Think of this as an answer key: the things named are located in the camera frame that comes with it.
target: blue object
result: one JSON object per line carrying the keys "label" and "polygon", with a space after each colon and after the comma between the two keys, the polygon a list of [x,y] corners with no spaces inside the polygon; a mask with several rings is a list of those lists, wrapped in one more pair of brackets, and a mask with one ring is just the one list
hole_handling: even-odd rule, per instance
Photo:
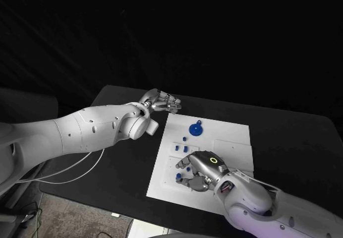
{"label": "blue object", "polygon": [[175,175],[175,181],[179,181],[179,174]]}
{"label": "blue object", "polygon": [[195,124],[190,125],[188,133],[192,136],[198,136],[201,134],[201,121],[200,120],[195,122]]}

